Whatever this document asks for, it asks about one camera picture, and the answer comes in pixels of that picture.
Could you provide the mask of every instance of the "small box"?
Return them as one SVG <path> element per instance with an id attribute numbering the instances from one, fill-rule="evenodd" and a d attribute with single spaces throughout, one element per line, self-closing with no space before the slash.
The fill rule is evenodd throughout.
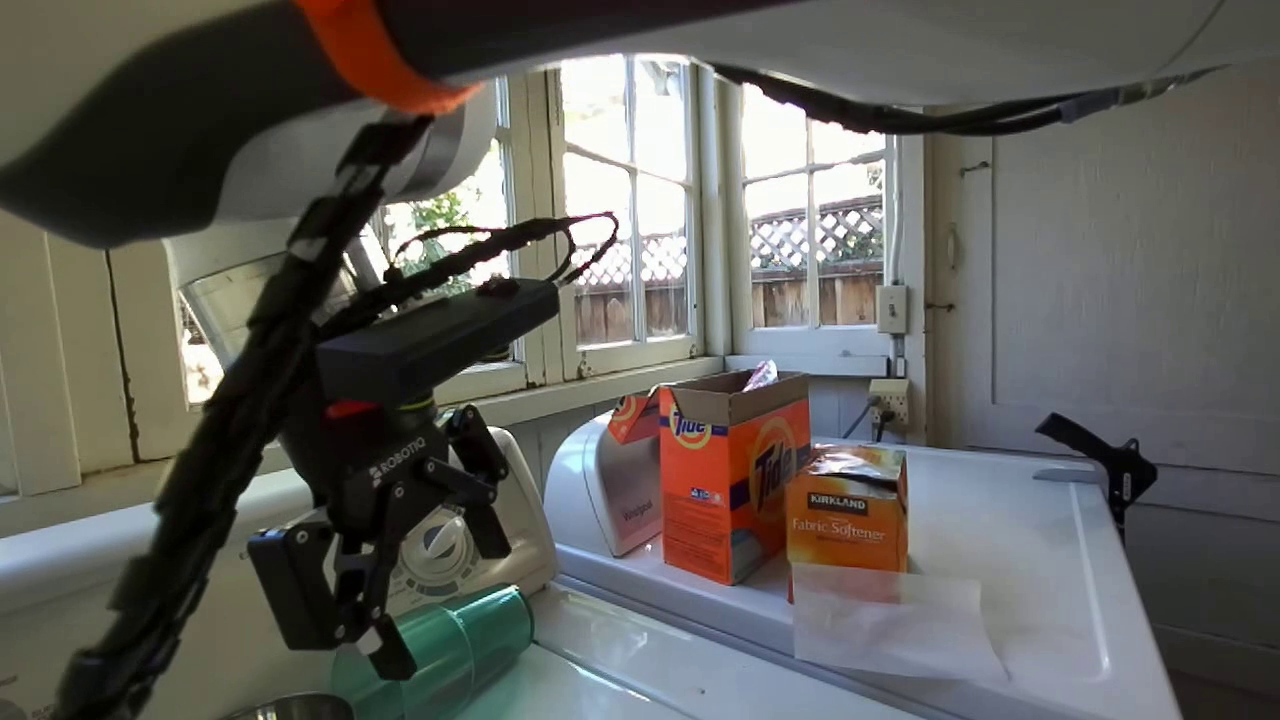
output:
<path id="1" fill-rule="evenodd" d="M 823 447 L 788 481 L 788 559 L 908 566 L 908 456 Z"/>
<path id="2" fill-rule="evenodd" d="M 808 383 L 746 370 L 662 391 L 662 559 L 737 585 L 783 548 L 783 481 L 808 452 Z"/>

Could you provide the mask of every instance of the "white wall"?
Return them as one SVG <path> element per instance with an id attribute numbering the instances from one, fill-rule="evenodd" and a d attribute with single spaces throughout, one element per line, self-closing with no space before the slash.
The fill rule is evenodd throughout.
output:
<path id="1" fill-rule="evenodd" d="M 0 369 L 7 442 L 0 469 L 21 490 L 57 490 L 80 481 L 67 398 L 50 239 L 0 212 Z"/>
<path id="2" fill-rule="evenodd" d="M 4 361 L 0 361 L 0 496 L 14 490 L 14 442 L 13 442 L 13 412 L 4 386 Z"/>
<path id="3" fill-rule="evenodd" d="M 1042 412 L 1141 436 L 1126 557 L 1164 656 L 1280 711 L 1280 68 L 1019 138 L 949 145 L 931 262 L 949 442 L 1049 452 Z"/>

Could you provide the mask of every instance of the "black cable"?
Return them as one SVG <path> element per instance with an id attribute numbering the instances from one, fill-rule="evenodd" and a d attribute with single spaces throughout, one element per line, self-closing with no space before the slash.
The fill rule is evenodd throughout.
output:
<path id="1" fill-rule="evenodd" d="M 446 224 L 446 229 L 427 229 L 418 236 L 408 236 L 391 248 L 391 261 L 401 261 L 411 242 L 427 242 L 427 239 L 439 239 L 439 236 L 493 236 L 498 229 L 479 229 L 479 224 Z"/>
<path id="2" fill-rule="evenodd" d="M 404 303 L 404 301 L 417 301 L 418 290 L 433 290 L 439 285 L 446 285 L 451 277 L 462 277 L 468 266 L 474 266 L 479 261 L 493 261 L 498 252 L 517 252 L 525 242 L 534 242 L 534 239 L 546 239 L 546 236 L 559 236 L 568 230 L 573 224 L 586 224 L 586 219 L 610 219 L 610 236 L 573 272 L 553 272 L 553 279 L 559 285 L 573 285 L 582 266 L 592 266 L 610 242 L 614 242 L 614 229 L 619 219 L 610 212 L 586 212 L 586 214 L 534 214 L 534 219 L 518 219 L 512 229 L 495 229 L 489 230 L 484 239 L 451 252 L 451 254 L 439 254 L 433 266 L 422 272 L 389 272 L 389 285 L 380 289 L 369 289 L 359 290 L 349 306 L 341 306 L 335 317 L 327 317 L 321 325 L 321 334 L 343 334 L 343 332 L 356 332 L 356 328 L 369 328 L 376 325 L 380 310 Z"/>
<path id="3" fill-rule="evenodd" d="M 876 440 L 876 442 L 883 440 L 883 433 L 888 433 L 891 421 L 897 421 L 891 406 L 883 406 L 883 412 L 876 417 L 876 425 L 872 425 L 872 440 Z"/>
<path id="4" fill-rule="evenodd" d="M 554 277 L 559 285 L 576 285 L 592 262 L 603 261 L 603 252 L 614 248 L 619 219 L 614 219 L 610 212 L 599 212 L 599 214 L 610 219 L 606 239 L 603 239 L 582 262 L 576 262 L 568 277 Z"/>
<path id="5" fill-rule="evenodd" d="M 852 417 L 852 425 L 845 429 L 845 440 L 872 417 L 876 396 L 867 396 L 867 404 Z"/>
<path id="6" fill-rule="evenodd" d="M 752 68 L 732 68 L 732 63 L 710 63 L 725 78 L 732 82 L 757 82 L 763 94 L 778 104 L 805 109 L 810 118 L 828 118 L 852 133 L 888 133 L 888 136 L 928 136 L 928 133 L 949 133 L 949 136 L 1014 136 L 1049 123 L 1069 123 L 1105 109 L 1135 104 L 1164 94 L 1186 78 L 1198 78 L 1209 73 L 1191 77 L 1172 77 L 1155 82 L 1122 82 L 1122 88 L 1098 88 L 1098 92 L 1073 92 L 1073 94 L 1039 94 L 1039 100 L 1007 100 L 1007 104 L 987 104 L 971 110 L 902 110 L 888 104 L 856 104 L 819 88 L 788 82 L 766 73 Z"/>
<path id="7" fill-rule="evenodd" d="M 576 239 L 573 239 L 573 230 L 564 230 L 564 254 L 559 254 L 559 262 L 553 266 L 546 285 L 554 285 L 559 277 L 573 272 L 573 254 L 576 254 Z"/>
<path id="8" fill-rule="evenodd" d="M 285 429 L 312 353 L 312 310 L 327 301 L 343 248 L 380 209 L 382 177 L 418 145 L 427 123 L 422 117 L 369 123 L 341 160 L 335 191 L 297 224 L 280 272 L 251 306 L 241 361 L 203 404 L 196 436 L 167 473 L 152 548 L 114 585 L 107 634 L 76 652 L 58 678 L 57 720 L 144 711 L 187 615 L 198 606 L 207 566 L 237 523 L 237 501 L 259 469 L 265 442 Z"/>

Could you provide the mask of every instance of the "window frame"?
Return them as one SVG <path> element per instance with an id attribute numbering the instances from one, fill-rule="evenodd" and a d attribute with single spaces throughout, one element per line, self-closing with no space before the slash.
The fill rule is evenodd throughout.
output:
<path id="1" fill-rule="evenodd" d="M 512 214 L 554 214 L 564 212 L 564 117 L 559 117 L 559 73 L 534 73 L 507 78 L 505 109 L 507 109 L 507 209 Z M 760 328 L 752 332 L 752 272 L 746 272 L 746 242 L 744 236 L 744 156 L 740 156 L 740 92 L 725 78 L 715 78 L 704 68 L 688 68 L 688 332 L 678 341 L 652 341 L 652 343 L 619 343 L 619 348 L 578 348 L 576 343 L 576 318 L 573 301 L 576 290 L 559 290 L 559 317 L 544 328 L 526 332 L 517 343 L 512 362 L 484 362 L 468 369 L 462 374 L 439 383 L 439 404 L 461 398 L 493 398 L 493 404 L 517 404 L 518 396 L 541 396 L 541 386 L 564 386 L 564 396 L 578 396 L 578 381 L 606 381 L 606 386 L 622 386 L 629 374 L 684 374 L 693 369 L 708 370 L 710 361 L 725 357 L 774 357 L 783 370 L 808 370 L 808 374 L 883 374 L 883 361 L 897 353 L 897 341 L 880 334 L 876 325 L 819 325 L 819 328 Z M 914 272 L 914 252 L 925 252 L 925 138 L 897 138 L 891 162 L 888 162 L 888 254 L 883 254 L 883 279 L 898 277 L 898 248 L 908 242 L 908 279 L 925 289 L 925 277 Z M 111 343 L 111 357 L 119 357 L 128 381 L 136 383 L 122 391 L 122 381 L 102 391 L 119 391 L 128 398 L 146 398 L 154 412 L 131 406 L 128 429 L 131 433 L 154 433 L 152 452 L 131 447 L 122 463 L 140 463 L 152 456 L 173 456 L 185 440 L 185 433 L 196 421 L 196 406 L 185 404 L 185 383 L 154 386 L 159 381 L 140 369 L 140 361 L 167 362 L 159 357 L 136 357 L 144 348 L 154 348 L 154 334 L 174 341 L 173 317 L 173 290 L 159 279 L 159 261 L 144 261 L 152 248 L 128 248 L 114 261 L 114 289 L 122 285 L 128 306 L 152 306 L 152 310 L 111 310 L 111 332 L 119 325 L 119 348 Z M 544 277 L 559 262 L 554 242 L 531 242 L 512 254 L 512 272 L 518 277 Z M 24 386 L 14 383 L 14 370 L 4 369 L 4 396 L 7 412 L 21 412 L 14 396 Z M 67 436 L 76 436 L 76 396 L 58 404 L 58 412 L 73 412 Z"/>
<path id="2" fill-rule="evenodd" d="M 636 156 L 636 63 L 629 63 L 629 150 Z M 619 229 L 622 230 L 622 248 L 632 254 L 640 254 L 640 181 L 662 181 L 662 182 L 678 182 L 684 189 L 684 230 L 688 230 L 688 290 L 684 290 L 684 310 L 688 310 L 688 332 L 684 334 L 647 334 L 645 343 L 636 341 L 614 341 L 614 343 L 578 343 L 578 332 L 576 332 L 576 290 L 568 290 L 559 301 L 559 332 L 564 332 L 564 369 L 559 374 L 564 381 L 592 381 L 592 374 L 610 374 L 610 370 L 636 370 L 636 369 L 652 369 L 652 362 L 675 362 L 675 361 L 696 361 L 704 357 L 704 261 L 700 261 L 700 248 L 704 248 L 704 224 L 700 224 L 700 123 L 704 123 L 704 109 L 700 109 L 700 77 L 704 68 L 700 63 L 688 63 L 688 123 L 684 123 L 684 148 L 688 148 L 688 181 L 675 181 L 675 177 L 662 177 L 662 173 L 647 173 L 640 162 L 622 162 L 622 160 L 610 160 L 603 150 L 592 150 L 592 148 L 576 148 L 568 145 L 568 128 L 564 128 L 564 73 L 553 68 L 544 73 L 546 78 L 546 128 L 553 128 L 553 173 L 554 173 L 554 212 L 568 212 L 564 209 L 564 156 L 568 150 L 578 150 L 582 160 L 594 160 L 594 162 L 606 162 L 606 169 L 619 169 L 629 173 L 629 182 L 632 182 L 632 229 Z"/>
<path id="3" fill-rule="evenodd" d="M 196 406 L 163 242 L 97 252 L 0 212 L 0 254 L 0 485 L 24 501 L 174 456 Z"/>
<path id="4" fill-rule="evenodd" d="M 834 162 L 814 162 L 810 156 L 810 118 L 805 118 L 805 169 L 746 177 L 744 162 L 744 88 L 725 82 L 720 92 L 720 145 L 725 145 L 725 229 L 732 236 L 732 341 L 740 357 L 766 357 L 778 362 L 778 370 L 799 374 L 891 374 L 897 341 L 883 334 L 876 325 L 788 325 L 788 328 L 757 328 L 752 325 L 752 242 L 746 242 L 746 209 L 744 189 L 774 177 L 805 177 L 808 189 L 808 214 L 814 212 L 810 200 L 810 177 Z M 914 230 L 914 224 L 902 224 L 908 209 L 925 209 L 920 182 L 902 182 L 902 177 L 925 177 L 925 150 L 920 138 L 888 138 L 883 148 L 883 279 L 898 285 L 898 248 L 902 229 Z M 819 285 L 805 285 L 805 296 L 810 306 L 819 306 Z"/>
<path id="5" fill-rule="evenodd" d="M 512 78 L 493 78 L 493 104 L 495 104 L 495 128 L 493 128 L 493 145 L 498 150 L 498 162 L 505 162 L 505 202 L 507 202 L 507 219 L 517 219 L 517 133 L 512 133 Z M 353 261 L 356 261 L 356 272 L 359 279 L 380 279 L 376 262 L 382 261 L 370 261 L 369 254 L 369 236 L 370 229 L 359 230 L 359 242 L 353 248 Z M 435 398 L 439 404 L 461 404 L 461 398 L 484 398 L 484 396 L 505 396 L 505 391 L 518 391 L 531 383 L 531 370 L 526 370 L 526 361 L 525 361 L 525 334 L 512 343 L 512 357 L 498 361 L 498 362 L 472 362 L 462 369 L 461 374 L 445 381 L 435 386 Z"/>

